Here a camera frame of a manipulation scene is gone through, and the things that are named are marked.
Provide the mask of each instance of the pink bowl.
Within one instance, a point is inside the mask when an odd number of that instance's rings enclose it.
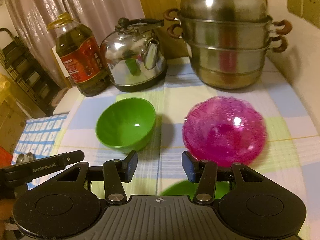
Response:
[[[249,164],[263,150],[267,132],[263,117],[248,102],[213,97],[195,105],[182,127],[185,147],[198,160],[219,166]]]

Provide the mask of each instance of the cardboard box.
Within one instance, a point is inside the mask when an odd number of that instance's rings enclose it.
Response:
[[[18,109],[12,109],[6,101],[0,105],[0,146],[10,154],[20,139],[27,118]]]

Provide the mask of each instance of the wall socket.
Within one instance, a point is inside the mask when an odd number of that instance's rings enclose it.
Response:
[[[303,17],[320,28],[320,0],[303,0]]]
[[[287,0],[288,11],[302,17],[302,0]]]

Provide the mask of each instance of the pot lid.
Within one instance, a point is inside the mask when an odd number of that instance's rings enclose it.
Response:
[[[181,0],[180,16],[192,19],[263,22],[267,17],[263,0]]]

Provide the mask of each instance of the brown pot handle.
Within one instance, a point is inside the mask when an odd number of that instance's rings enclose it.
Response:
[[[287,20],[282,20],[281,22],[274,22],[273,25],[284,26],[283,29],[276,29],[276,34],[279,35],[286,35],[292,30],[292,24]]]
[[[172,16],[169,15],[171,12],[177,12],[177,13],[178,13],[178,12],[179,12],[179,9],[177,9],[177,8],[170,8],[170,9],[166,10],[166,11],[162,14],[162,15],[163,15],[163,18],[166,19],[166,20],[168,20],[168,21],[172,21],[172,22],[174,22],[174,21],[179,21],[178,18],[175,18],[175,17],[172,17]]]
[[[175,24],[172,24],[171,26],[169,26],[168,29],[167,29],[167,33],[171,38],[174,38],[174,39],[178,40],[178,39],[181,39],[182,36],[181,35],[177,35],[177,34],[175,34],[173,32],[176,27],[180,27],[180,24],[179,23],[175,23]]]
[[[272,48],[273,52],[277,52],[277,53],[281,53],[281,52],[284,52],[287,47],[288,47],[288,41],[287,39],[282,36],[282,35],[279,35],[277,37],[271,37],[271,40],[272,41],[279,41],[281,40],[281,45],[279,47],[275,47],[275,48]]]

